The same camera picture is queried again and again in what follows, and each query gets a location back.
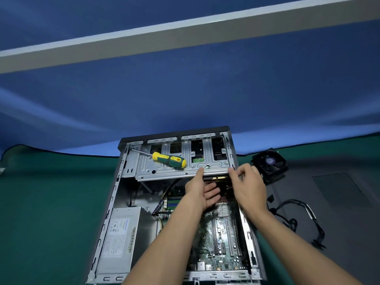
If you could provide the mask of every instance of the hand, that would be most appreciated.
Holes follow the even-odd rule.
[[[247,213],[257,216],[266,212],[266,187],[255,166],[243,164],[236,171],[228,169],[237,202]]]
[[[186,195],[191,196],[194,201],[202,206],[202,211],[214,205],[219,199],[219,188],[216,183],[205,185],[203,182],[203,168],[199,168],[197,174],[185,185]]]

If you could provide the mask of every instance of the white ceiling beam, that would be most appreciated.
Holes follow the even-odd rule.
[[[380,0],[302,0],[0,51],[0,74],[380,18]]]

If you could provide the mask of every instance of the blue cloth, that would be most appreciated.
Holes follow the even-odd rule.
[[[0,0],[0,49],[285,1]],[[378,132],[379,32],[376,20],[1,74],[0,152],[113,156],[122,137],[223,125],[238,154]]]

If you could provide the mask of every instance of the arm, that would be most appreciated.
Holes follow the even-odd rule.
[[[229,170],[229,174],[238,203],[297,285],[361,284],[266,209],[266,187],[256,167],[244,164],[236,171]]]
[[[202,212],[215,204],[219,188],[203,183],[203,168],[186,184],[186,194],[161,233],[132,268],[123,285],[182,284],[187,260]]]

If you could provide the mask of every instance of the cooling fan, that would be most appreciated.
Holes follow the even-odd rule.
[[[252,157],[251,164],[256,166],[266,183],[274,182],[288,170],[288,163],[273,148]]]

